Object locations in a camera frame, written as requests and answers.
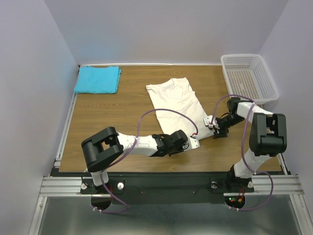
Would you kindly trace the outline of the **white t shirt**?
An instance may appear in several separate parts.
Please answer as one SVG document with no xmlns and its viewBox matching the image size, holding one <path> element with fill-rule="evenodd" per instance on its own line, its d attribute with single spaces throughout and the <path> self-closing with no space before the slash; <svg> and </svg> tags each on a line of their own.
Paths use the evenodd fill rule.
<svg viewBox="0 0 313 235">
<path fill-rule="evenodd" d="M 157 85 L 147 85 L 146 90 L 156 111 L 163 133 L 182 130 L 187 136 L 198 134 L 198 139 L 213 136 L 203 119 L 207 117 L 187 78 L 171 78 Z"/>
</svg>

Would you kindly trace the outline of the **white plastic basket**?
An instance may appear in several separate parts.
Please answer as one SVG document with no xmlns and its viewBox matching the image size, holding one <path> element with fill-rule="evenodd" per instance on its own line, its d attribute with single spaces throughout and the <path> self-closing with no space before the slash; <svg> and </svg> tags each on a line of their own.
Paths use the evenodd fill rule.
<svg viewBox="0 0 313 235">
<path fill-rule="evenodd" d="M 279 99 L 279 92 L 262 56 L 228 54 L 221 57 L 229 94 L 248 97 L 258 105 Z"/>
</svg>

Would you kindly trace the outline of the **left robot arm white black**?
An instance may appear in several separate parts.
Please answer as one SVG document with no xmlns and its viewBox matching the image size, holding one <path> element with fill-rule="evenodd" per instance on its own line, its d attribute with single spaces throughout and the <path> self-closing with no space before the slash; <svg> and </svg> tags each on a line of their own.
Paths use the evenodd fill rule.
<svg viewBox="0 0 313 235">
<path fill-rule="evenodd" d="M 152 134 L 136 137 L 118 133 L 114 127 L 107 127 L 81 143 L 88 172 L 92 177 L 92 187 L 98 193 L 109 187 L 107 168 L 116 159 L 129 154 L 149 157 L 172 156 L 192 149 L 198 142 L 188 137 L 182 130 L 168 134 Z"/>
</svg>

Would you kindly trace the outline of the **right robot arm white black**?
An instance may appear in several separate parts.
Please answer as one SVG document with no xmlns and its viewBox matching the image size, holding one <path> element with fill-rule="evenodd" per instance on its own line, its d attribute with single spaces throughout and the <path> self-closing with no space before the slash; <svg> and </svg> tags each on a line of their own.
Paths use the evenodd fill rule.
<svg viewBox="0 0 313 235">
<path fill-rule="evenodd" d="M 214 138 L 225 138 L 229 128 L 244 121 L 239 162 L 227 173 L 225 187 L 230 191 L 248 187 L 251 177 L 258 168 L 272 157 L 287 149 L 287 125 L 284 114 L 275 114 L 257 106 L 254 100 L 231 94 L 227 101 L 228 113 L 225 117 L 215 117 L 218 104 L 208 128 Z"/>
</svg>

